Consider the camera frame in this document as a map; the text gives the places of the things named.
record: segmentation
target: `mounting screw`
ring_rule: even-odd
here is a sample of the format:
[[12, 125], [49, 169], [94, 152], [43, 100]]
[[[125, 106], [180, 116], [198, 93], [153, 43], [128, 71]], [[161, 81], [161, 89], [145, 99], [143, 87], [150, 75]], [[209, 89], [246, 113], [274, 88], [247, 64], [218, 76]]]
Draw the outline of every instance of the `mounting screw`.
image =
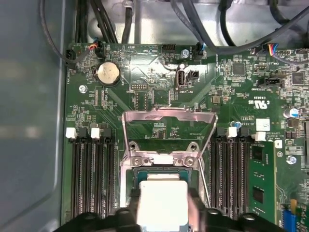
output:
[[140, 157], [136, 157], [133, 159], [134, 166], [141, 166], [142, 165], [142, 159]]
[[246, 214], [243, 216], [244, 219], [248, 220], [248, 221], [254, 221], [254, 217], [251, 216], [250, 214]]
[[81, 85], [81, 86], [79, 86], [78, 90], [79, 90], [80, 93], [84, 94], [84, 93], [87, 92], [88, 88], [87, 88], [87, 86]]
[[188, 58], [189, 56], [190, 56], [190, 52], [188, 49], [182, 50], [182, 53], [181, 53], [182, 58]]
[[286, 162], [287, 162], [288, 164], [296, 164], [296, 161], [297, 161], [297, 159], [296, 159], [296, 157], [294, 157], [294, 156], [288, 156], [288, 157], [286, 158]]
[[208, 213], [214, 214], [214, 215], [219, 214], [218, 210], [216, 210], [216, 209], [209, 209]]
[[187, 158], [185, 158], [184, 163], [185, 163], [186, 166], [191, 167], [194, 164], [194, 160], [193, 160], [192, 157], [187, 157]]

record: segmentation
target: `internal usb port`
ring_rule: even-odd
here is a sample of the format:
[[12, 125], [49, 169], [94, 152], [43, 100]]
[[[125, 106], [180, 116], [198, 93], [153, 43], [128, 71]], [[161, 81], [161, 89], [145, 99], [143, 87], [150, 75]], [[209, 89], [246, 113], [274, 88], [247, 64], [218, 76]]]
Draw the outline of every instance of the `internal usb port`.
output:
[[184, 86], [186, 83], [184, 70], [177, 71], [177, 85]]

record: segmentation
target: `ram slot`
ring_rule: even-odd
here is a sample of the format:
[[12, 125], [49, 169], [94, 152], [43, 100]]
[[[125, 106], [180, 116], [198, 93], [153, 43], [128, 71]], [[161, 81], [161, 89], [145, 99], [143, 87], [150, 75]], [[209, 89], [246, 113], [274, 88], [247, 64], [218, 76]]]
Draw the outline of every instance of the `ram slot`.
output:
[[211, 206], [222, 207], [222, 140], [214, 139], [211, 145]]
[[115, 154], [114, 154], [114, 139], [108, 139], [106, 143], [106, 170], [107, 170], [107, 186], [106, 186], [106, 214], [108, 215], [114, 205], [114, 185], [115, 185]]
[[250, 141], [244, 139], [241, 143], [241, 156], [242, 156], [242, 209], [244, 212], [249, 211], [249, 159], [250, 159]]
[[216, 182], [217, 182], [217, 189], [218, 189], [218, 199], [217, 199], [217, 205], [218, 207], [223, 209], [223, 186], [224, 186], [224, 176], [223, 176], [223, 149], [224, 144], [222, 140], [217, 144], [217, 177], [216, 177]]
[[86, 140], [81, 140], [81, 147], [79, 150], [79, 173], [78, 173], [78, 214], [84, 211], [84, 180], [83, 180], [83, 167], [84, 167], [84, 157], [85, 157], [85, 145]]
[[91, 211], [91, 179], [92, 179], [92, 141], [90, 139], [85, 143], [83, 157], [83, 211]]
[[79, 214], [79, 163], [81, 144], [78, 141], [72, 143], [71, 218], [74, 218]]
[[244, 180], [244, 174], [243, 174], [243, 152], [242, 152], [242, 142], [239, 140], [237, 142], [237, 173], [236, 176], [237, 179], [237, 217], [239, 217], [244, 211], [243, 211], [243, 180]]
[[211, 199], [211, 206], [217, 208], [216, 199], [217, 199], [217, 189], [216, 189], [216, 151], [215, 151], [216, 143], [211, 141], [210, 146], [210, 157], [209, 157], [209, 182], [210, 182], [210, 199]]
[[222, 190], [222, 205], [224, 214], [228, 215], [228, 198], [229, 198], [229, 156], [227, 153], [227, 142], [222, 142], [222, 179], [223, 179], [223, 190]]
[[227, 215], [230, 218], [234, 217], [234, 210], [233, 210], [233, 196], [234, 196], [234, 186], [233, 186], [233, 179], [234, 179], [234, 140], [227, 139], [226, 142], [226, 205], [227, 205]]
[[94, 212], [103, 217], [103, 140], [93, 144], [94, 153]]

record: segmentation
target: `white sticker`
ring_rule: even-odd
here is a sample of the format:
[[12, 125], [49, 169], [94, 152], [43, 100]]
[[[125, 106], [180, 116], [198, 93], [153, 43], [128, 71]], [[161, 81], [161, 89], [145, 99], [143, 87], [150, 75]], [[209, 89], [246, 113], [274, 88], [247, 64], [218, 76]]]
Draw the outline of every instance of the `white sticker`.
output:
[[269, 118], [257, 118], [255, 120], [256, 131], [270, 131], [270, 120]]

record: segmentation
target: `blue connector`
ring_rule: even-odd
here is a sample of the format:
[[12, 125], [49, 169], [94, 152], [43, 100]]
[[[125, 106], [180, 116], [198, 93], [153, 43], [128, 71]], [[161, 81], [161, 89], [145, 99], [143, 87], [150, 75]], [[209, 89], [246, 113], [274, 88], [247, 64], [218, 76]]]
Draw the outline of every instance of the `blue connector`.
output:
[[296, 215], [288, 209], [283, 211], [283, 228], [287, 232], [296, 232]]

